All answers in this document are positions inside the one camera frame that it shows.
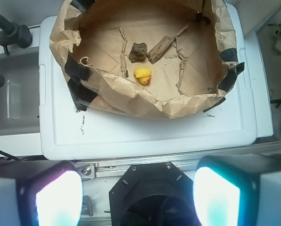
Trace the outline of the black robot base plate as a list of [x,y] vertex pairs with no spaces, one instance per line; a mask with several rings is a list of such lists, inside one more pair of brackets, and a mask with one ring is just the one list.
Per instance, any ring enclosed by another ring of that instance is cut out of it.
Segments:
[[114,226],[199,226],[193,180],[171,162],[131,165],[109,191]]

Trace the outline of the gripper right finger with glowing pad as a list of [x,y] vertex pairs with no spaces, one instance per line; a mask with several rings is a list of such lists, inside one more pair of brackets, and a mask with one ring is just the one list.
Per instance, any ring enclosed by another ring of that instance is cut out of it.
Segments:
[[202,157],[193,199],[203,226],[281,226],[281,154]]

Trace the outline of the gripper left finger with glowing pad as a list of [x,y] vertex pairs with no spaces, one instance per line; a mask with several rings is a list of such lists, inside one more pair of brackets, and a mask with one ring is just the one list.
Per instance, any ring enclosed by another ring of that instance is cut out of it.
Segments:
[[70,161],[0,161],[0,226],[76,226],[82,202]]

